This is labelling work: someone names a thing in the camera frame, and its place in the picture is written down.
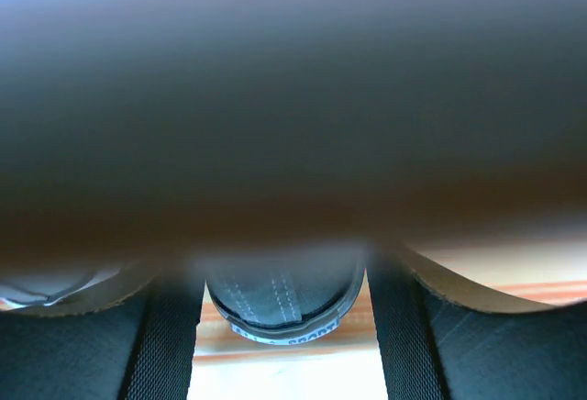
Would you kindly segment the grey sneaker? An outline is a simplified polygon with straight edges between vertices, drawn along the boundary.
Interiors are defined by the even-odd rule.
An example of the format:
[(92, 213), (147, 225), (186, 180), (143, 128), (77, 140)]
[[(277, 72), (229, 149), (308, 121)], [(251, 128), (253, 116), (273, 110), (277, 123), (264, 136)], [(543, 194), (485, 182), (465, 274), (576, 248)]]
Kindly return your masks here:
[(309, 264), (220, 263), (206, 270), (211, 300), (241, 337), (302, 345), (334, 332), (356, 302), (365, 260), (354, 254)]
[(72, 294), (117, 276), (122, 271), (123, 268), (114, 267), (1, 277), (1, 301), (10, 309), (52, 306)]

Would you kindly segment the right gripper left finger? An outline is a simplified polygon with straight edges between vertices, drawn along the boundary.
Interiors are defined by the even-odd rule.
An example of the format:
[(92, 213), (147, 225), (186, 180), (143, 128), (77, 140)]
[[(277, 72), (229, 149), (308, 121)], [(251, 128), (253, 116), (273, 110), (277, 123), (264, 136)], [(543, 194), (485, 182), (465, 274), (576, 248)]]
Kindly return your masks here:
[(1, 313), (4, 399), (184, 399), (205, 279), (138, 264), (52, 306)]

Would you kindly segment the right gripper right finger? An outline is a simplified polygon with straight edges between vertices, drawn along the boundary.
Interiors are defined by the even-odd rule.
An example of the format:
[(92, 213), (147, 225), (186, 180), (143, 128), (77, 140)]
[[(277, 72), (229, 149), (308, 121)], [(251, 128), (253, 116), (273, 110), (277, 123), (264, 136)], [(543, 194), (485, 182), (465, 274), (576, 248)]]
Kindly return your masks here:
[(367, 276), (388, 398), (585, 398), (585, 303), (512, 296), (395, 243)]

